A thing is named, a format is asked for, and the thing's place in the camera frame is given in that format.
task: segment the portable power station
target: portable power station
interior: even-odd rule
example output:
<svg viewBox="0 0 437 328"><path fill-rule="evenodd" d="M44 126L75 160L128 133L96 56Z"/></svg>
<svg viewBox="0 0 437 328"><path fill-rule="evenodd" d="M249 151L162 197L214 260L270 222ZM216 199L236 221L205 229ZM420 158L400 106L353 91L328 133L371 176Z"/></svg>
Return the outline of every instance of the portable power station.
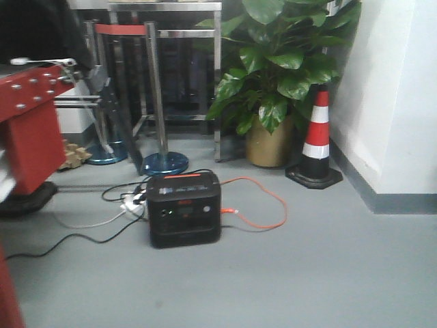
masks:
<svg viewBox="0 0 437 328"><path fill-rule="evenodd" d="M221 187L210 172L147 182L150 240L157 248L213 243L221 234Z"/></svg>

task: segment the cone base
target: cone base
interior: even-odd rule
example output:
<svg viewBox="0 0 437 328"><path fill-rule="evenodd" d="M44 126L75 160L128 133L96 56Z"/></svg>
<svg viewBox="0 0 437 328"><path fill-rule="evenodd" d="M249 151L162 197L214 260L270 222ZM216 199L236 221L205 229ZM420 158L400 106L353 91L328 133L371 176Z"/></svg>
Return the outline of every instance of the cone base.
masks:
<svg viewBox="0 0 437 328"><path fill-rule="evenodd" d="M331 168L329 169L329 173L325 178L309 178L301 174L299 165L291 166L285 169L285 176L309 189L325 189L343 180L343 175L341 172Z"/></svg>

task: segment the metal pole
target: metal pole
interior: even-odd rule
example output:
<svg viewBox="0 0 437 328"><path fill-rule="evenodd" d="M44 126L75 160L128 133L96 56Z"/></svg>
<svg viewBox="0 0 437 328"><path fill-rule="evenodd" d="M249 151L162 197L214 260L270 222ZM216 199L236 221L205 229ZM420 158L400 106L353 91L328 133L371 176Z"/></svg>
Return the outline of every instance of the metal pole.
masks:
<svg viewBox="0 0 437 328"><path fill-rule="evenodd" d="M158 65L158 49L156 44L156 23L144 23L147 37L147 58L150 67L150 80L152 84L152 93L154 100L154 110L156 118L156 135L158 137L159 154L164 159L168 152L169 146L167 136L165 134L165 119L163 111L163 97L161 94L161 84L159 79L159 65Z"/></svg>

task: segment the red and white traffic cone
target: red and white traffic cone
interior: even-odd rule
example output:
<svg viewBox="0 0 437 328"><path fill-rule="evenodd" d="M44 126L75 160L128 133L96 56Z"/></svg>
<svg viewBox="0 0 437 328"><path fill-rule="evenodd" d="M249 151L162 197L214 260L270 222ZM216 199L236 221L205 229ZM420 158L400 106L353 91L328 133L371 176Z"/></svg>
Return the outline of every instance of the red and white traffic cone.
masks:
<svg viewBox="0 0 437 328"><path fill-rule="evenodd" d="M325 189L343 180L340 172L329 167L329 94L321 85L313 107L307 138L298 165L285 175L310 189Z"/></svg>

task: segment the red metal panel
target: red metal panel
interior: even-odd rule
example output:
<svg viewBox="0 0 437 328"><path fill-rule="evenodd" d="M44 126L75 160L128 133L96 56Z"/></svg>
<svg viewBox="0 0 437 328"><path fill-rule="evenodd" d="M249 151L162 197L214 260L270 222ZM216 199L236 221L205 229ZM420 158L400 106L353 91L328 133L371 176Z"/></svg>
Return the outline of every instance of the red metal panel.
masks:
<svg viewBox="0 0 437 328"><path fill-rule="evenodd" d="M66 159L53 98L72 84L60 76L61 68L51 66L0 79L0 134L17 181L14 193L34 192Z"/></svg>
<svg viewBox="0 0 437 328"><path fill-rule="evenodd" d="M0 327L24 328L14 287L0 246Z"/></svg>
<svg viewBox="0 0 437 328"><path fill-rule="evenodd" d="M66 160L52 101L2 124L14 193L34 192Z"/></svg>
<svg viewBox="0 0 437 328"><path fill-rule="evenodd" d="M144 25L96 24L96 32L110 36L146 36L147 28Z"/></svg>
<svg viewBox="0 0 437 328"><path fill-rule="evenodd" d="M0 79L0 122L21 115L72 88L57 80L59 66L37 67Z"/></svg>

